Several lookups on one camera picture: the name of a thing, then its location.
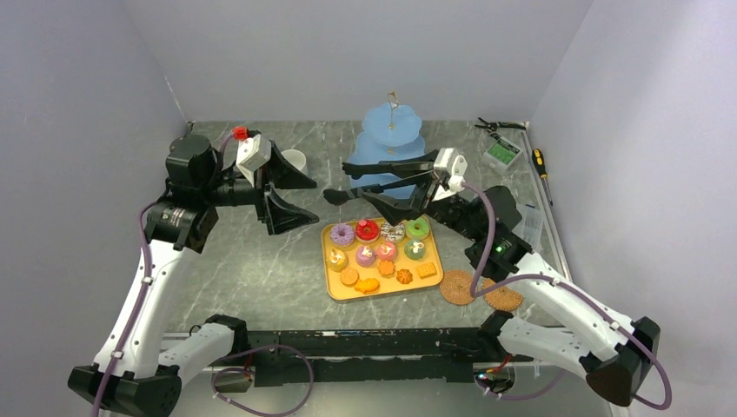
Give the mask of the white and blue mug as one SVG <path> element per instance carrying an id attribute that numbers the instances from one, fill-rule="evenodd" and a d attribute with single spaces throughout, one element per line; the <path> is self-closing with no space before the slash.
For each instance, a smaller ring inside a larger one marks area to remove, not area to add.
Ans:
<path id="1" fill-rule="evenodd" d="M 308 173 L 307 158 L 301 151 L 297 149 L 286 149 L 282 152 L 282 156 L 295 169 L 299 170 L 304 175 Z"/>

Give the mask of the green frosted donut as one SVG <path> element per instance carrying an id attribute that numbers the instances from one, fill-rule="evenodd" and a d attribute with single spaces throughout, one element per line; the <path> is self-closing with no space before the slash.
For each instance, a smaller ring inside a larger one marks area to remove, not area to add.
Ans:
<path id="1" fill-rule="evenodd" d="M 409 239 L 422 241 L 430 235 L 430 226 L 424 217 L 406 222 L 405 234 Z"/>

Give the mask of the chocolate sprinkled donut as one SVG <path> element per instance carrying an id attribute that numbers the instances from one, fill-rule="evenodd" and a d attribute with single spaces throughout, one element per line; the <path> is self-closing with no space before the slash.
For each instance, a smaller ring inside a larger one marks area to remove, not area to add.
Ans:
<path id="1" fill-rule="evenodd" d="M 406 237 L 406 227 L 403 222 L 392 225 L 384 222 L 380 226 L 380 237 L 386 242 L 398 243 Z"/>

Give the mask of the red frosted donut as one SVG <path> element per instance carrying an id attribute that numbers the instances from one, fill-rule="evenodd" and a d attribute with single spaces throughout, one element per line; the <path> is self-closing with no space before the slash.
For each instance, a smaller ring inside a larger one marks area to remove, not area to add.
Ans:
<path id="1" fill-rule="evenodd" d="M 380 236 L 380 228 L 378 224 L 370 219 L 361 219 L 355 225 L 355 238 L 363 243 L 369 244 L 375 242 Z"/>

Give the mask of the green cupcake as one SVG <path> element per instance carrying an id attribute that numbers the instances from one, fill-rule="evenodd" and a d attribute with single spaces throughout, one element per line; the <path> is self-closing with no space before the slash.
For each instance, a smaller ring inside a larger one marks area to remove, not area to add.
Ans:
<path id="1" fill-rule="evenodd" d="M 404 254 L 413 261 L 421 260 L 426 250 L 426 245 L 422 240 L 411 239 L 404 246 Z"/>

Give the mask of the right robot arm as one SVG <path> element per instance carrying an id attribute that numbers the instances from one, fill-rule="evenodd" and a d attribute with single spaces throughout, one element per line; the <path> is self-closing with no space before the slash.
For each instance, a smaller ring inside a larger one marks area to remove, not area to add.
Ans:
<path id="1" fill-rule="evenodd" d="M 514 291 L 560 323 L 536 326 L 515 316 L 508 303 L 498 303 L 479 328 L 482 355 L 491 361 L 518 354 L 549 362 L 580 376 L 609 403 L 631 405 L 650 370 L 666 376 L 656 357 L 660 327 L 649 318 L 616 312 L 552 269 L 505 224 L 501 204 L 467 181 L 467 167 L 454 148 L 400 161 L 344 163 L 344 173 L 355 180 L 379 174 L 394 180 L 326 189 L 323 195 L 335 206 L 363 200 L 381 214 L 381 226 L 359 224 L 355 237 L 363 241 L 399 236 L 418 255 L 430 234 L 429 219 L 471 240 L 466 250 L 475 270 L 466 288 L 471 299 Z"/>

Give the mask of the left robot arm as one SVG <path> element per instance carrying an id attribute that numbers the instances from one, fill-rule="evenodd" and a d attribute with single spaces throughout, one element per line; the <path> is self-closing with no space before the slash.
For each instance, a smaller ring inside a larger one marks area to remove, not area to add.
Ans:
<path id="1" fill-rule="evenodd" d="M 270 235 L 317 222 L 315 214 L 284 201 L 283 189 L 316 183 L 258 131 L 236 129 L 236 159 L 200 135 L 175 139 L 165 161 L 163 194 L 138 219 L 141 257 L 116 324 L 89 365 L 74 367 L 69 388 L 91 414 L 168 416 L 186 384 L 218 361 L 236 365 L 252 357 L 244 320 L 209 317 L 173 348 L 162 350 L 171 302 L 192 260 L 202 253 L 220 207 L 251 206 Z"/>

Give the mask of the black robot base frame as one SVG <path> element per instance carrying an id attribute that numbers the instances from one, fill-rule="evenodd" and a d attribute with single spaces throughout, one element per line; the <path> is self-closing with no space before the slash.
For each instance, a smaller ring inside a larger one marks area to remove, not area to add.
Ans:
<path id="1" fill-rule="evenodd" d="M 509 357 L 479 328 L 249 330 L 215 314 L 206 323 L 236 331 L 215 366 L 249 365 L 257 387 L 291 383 L 444 380 L 469 383 L 485 365 Z"/>

